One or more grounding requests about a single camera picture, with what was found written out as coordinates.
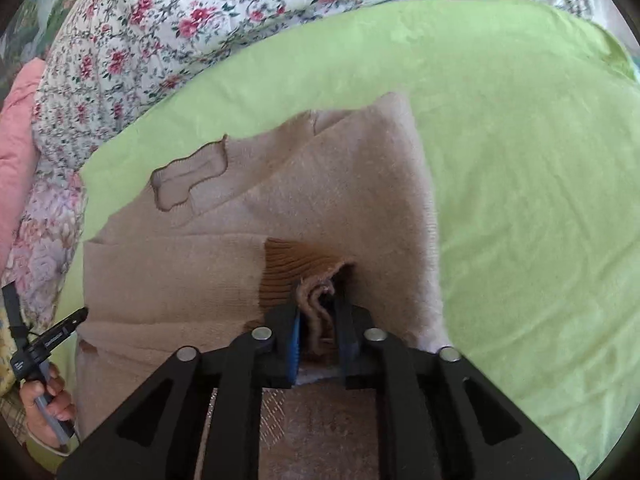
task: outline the green bedsheet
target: green bedsheet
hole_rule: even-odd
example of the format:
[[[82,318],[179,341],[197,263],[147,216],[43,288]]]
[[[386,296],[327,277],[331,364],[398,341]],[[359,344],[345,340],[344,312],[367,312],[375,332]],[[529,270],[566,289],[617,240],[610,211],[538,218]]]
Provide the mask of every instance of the green bedsheet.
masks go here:
[[[587,22],[527,0],[427,0],[278,34],[92,156],[83,239],[204,142],[397,89],[436,183],[450,336],[586,478],[640,401],[640,88]],[[81,275],[79,250],[58,318],[82,306]]]

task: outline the knit fabric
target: knit fabric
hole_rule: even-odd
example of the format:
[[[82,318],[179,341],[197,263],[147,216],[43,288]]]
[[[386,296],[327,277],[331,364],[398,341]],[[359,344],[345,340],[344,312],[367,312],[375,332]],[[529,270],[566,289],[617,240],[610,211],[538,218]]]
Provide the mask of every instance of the knit fabric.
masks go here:
[[[295,286],[309,327],[305,348],[326,357],[333,327],[319,298],[334,291],[332,277],[345,267],[350,299],[368,308],[377,325],[423,350],[449,343],[431,179],[400,94],[356,111],[304,112],[260,136],[205,145],[156,170],[84,250],[90,309],[79,329],[84,434],[175,349],[228,345]],[[321,438],[326,428],[296,419],[296,413],[308,418],[305,410],[321,413],[317,406],[331,389],[325,386],[265,396],[271,420],[261,477],[280,478],[283,468],[304,478],[320,478],[323,467],[339,473],[331,478],[355,472],[348,444]],[[361,394],[372,400],[370,392]],[[366,406],[374,403],[364,402],[364,412]],[[325,418],[318,424],[339,434],[367,427],[357,414]],[[290,452],[300,431],[310,449],[322,450],[313,467]],[[374,447],[358,453],[362,471],[377,460]]]

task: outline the floral bedspread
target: floral bedspread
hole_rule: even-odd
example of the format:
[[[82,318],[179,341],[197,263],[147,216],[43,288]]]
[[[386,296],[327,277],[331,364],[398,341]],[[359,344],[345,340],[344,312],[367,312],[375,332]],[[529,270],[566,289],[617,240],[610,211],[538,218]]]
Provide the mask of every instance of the floral bedspread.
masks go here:
[[[25,63],[45,59],[76,0],[24,0],[0,38],[0,105]]]
[[[339,12],[390,0],[78,0],[49,53],[34,138],[64,173],[206,67]],[[541,0],[585,18],[591,0]]]

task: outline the black gripper frame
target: black gripper frame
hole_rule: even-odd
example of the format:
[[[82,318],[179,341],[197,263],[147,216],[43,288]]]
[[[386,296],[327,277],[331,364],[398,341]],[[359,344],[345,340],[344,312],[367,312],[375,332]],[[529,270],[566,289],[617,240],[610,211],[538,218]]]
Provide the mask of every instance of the black gripper frame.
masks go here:
[[[368,310],[341,296],[335,319],[345,386],[374,388],[380,478],[385,480],[578,480],[574,464],[454,349],[407,348],[391,333],[364,337]],[[60,467],[60,480],[191,480],[207,409],[218,389],[202,480],[256,480],[262,388],[291,388],[300,312],[274,308],[268,340],[250,333],[200,354],[182,348]]]

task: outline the metal screw head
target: metal screw head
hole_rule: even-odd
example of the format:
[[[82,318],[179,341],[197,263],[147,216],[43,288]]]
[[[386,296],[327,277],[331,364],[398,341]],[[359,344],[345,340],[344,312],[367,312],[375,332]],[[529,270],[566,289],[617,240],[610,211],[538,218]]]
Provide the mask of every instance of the metal screw head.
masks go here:
[[[185,363],[193,361],[198,355],[198,351],[193,346],[183,346],[175,355],[180,361]]]
[[[364,338],[367,341],[384,341],[386,339],[386,332],[381,328],[367,328],[364,331]]]
[[[259,326],[258,328],[254,328],[251,332],[251,336],[258,341],[267,341],[273,335],[271,328],[268,326]]]
[[[443,361],[454,363],[456,361],[460,361],[461,357],[460,352],[453,348],[453,346],[445,346],[440,350],[440,358]]]

